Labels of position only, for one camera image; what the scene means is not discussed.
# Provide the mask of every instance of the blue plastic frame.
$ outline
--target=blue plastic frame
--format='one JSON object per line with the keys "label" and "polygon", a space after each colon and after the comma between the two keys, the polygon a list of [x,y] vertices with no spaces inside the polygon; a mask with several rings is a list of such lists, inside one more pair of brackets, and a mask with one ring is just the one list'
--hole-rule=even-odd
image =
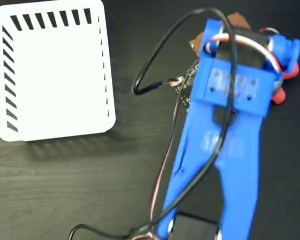
{"label": "blue plastic frame", "polygon": [[[220,133],[221,127],[213,122],[213,109],[217,105],[226,106],[231,65],[229,62],[212,58],[203,51],[205,43],[219,33],[220,28],[220,21],[208,20],[202,39],[199,68],[191,93],[191,104],[164,209],[205,165]],[[295,64],[298,59],[295,55],[297,53],[290,57],[286,65]],[[223,240],[248,238],[258,199],[259,131],[269,108],[274,82],[281,77],[281,74],[272,69],[260,70],[241,65],[237,68],[234,100],[237,113],[216,161],[225,200],[220,221]],[[167,238],[168,226],[176,211],[172,210],[160,222],[158,237],[161,239]]]}

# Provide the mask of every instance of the wood grain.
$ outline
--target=wood grain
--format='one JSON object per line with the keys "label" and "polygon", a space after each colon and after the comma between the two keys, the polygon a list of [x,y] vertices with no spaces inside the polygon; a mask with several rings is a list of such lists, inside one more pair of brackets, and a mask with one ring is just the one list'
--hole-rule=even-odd
{"label": "wood grain", "polygon": [[[21,2],[33,1],[0,0],[0,5]],[[130,87],[166,29],[202,4],[225,14],[238,11],[255,29],[271,26],[300,38],[300,0],[104,1],[117,123],[102,135],[31,143],[0,139],[0,240],[63,240],[79,223],[125,233],[146,220],[176,96],[166,87],[137,98]],[[188,41],[204,28],[205,19],[198,17],[175,34],[148,81],[188,67],[195,57]],[[261,132],[260,194],[251,240],[300,239],[300,76],[284,87],[288,100],[271,107]],[[184,116],[183,110],[178,134]],[[168,178],[166,172],[160,204]],[[216,171],[182,209],[196,211],[197,202],[202,215],[219,218],[223,201]],[[80,232],[75,239],[99,238]]]}

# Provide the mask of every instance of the brown part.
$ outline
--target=brown part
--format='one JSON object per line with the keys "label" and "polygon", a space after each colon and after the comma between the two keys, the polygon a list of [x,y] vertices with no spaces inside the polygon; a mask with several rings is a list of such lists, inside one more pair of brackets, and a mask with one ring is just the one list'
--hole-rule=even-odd
{"label": "brown part", "polygon": [[[251,29],[251,26],[247,22],[244,16],[240,15],[239,13],[234,13],[228,16],[228,20],[233,26],[238,26],[246,29]],[[200,33],[194,40],[190,41],[190,46],[193,51],[199,56],[199,50],[201,46],[201,41],[203,37],[203,32]]]}

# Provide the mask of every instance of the red part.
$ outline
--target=red part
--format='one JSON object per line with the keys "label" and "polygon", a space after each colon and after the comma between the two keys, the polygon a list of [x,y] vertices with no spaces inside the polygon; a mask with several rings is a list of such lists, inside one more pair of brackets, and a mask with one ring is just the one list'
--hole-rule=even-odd
{"label": "red part", "polygon": [[290,73],[284,73],[284,79],[295,78],[300,73],[300,66],[298,63],[295,64],[293,71]]}
{"label": "red part", "polygon": [[281,104],[286,99],[286,93],[283,88],[280,88],[278,92],[272,97],[273,102],[276,104]]}

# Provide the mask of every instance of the circuit board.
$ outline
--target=circuit board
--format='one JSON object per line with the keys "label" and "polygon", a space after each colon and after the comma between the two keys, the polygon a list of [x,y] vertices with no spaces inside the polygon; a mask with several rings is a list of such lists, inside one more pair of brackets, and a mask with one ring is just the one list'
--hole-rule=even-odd
{"label": "circuit board", "polygon": [[193,86],[197,69],[198,69],[198,65],[195,65],[193,68],[186,70],[181,76],[178,76],[177,77],[178,81],[171,83],[171,87],[174,88],[176,94],[179,94],[182,87],[182,83],[185,80],[187,72],[189,71],[189,76],[186,83],[184,84],[182,95],[181,95],[182,104],[186,107],[186,109],[189,108],[189,105],[191,103],[190,95],[191,95],[192,86]]}

